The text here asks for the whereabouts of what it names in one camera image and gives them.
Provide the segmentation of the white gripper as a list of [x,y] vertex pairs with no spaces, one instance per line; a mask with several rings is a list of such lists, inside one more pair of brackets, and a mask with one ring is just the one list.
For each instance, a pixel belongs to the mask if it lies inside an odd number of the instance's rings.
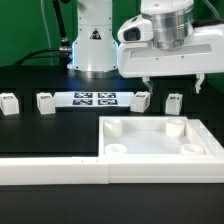
[[154,84],[149,77],[197,74],[199,94],[204,74],[224,72],[224,24],[196,28],[179,48],[156,49],[151,41],[122,43],[118,69],[125,78],[143,77],[150,94]]

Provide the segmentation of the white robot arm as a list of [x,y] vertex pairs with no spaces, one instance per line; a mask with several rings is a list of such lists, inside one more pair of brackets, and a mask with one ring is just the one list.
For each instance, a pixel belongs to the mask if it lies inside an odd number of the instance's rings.
[[193,19],[194,0],[141,0],[140,14],[112,36],[112,0],[77,0],[78,36],[69,71],[105,77],[118,70],[140,77],[192,75],[199,88],[204,76],[224,72],[224,20]]

